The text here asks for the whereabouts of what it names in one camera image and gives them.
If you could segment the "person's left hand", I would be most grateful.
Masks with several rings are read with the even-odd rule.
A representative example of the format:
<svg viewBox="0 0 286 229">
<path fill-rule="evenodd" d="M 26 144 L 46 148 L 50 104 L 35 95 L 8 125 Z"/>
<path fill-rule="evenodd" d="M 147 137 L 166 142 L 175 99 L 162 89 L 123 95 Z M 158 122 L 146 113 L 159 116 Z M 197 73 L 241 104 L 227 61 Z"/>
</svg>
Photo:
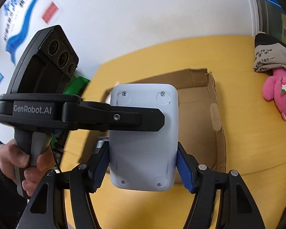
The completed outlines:
<svg viewBox="0 0 286 229">
<path fill-rule="evenodd" d="M 48 148 L 38 156 L 36 166 L 28 167 L 29 155 L 22 151 L 12 139 L 7 144 L 0 146 L 0 169 L 6 177 L 15 181 L 14 168 L 24 168 L 22 187 L 28 196 L 32 196 L 44 174 L 52 169 L 55 164 L 52 151 Z"/>
</svg>

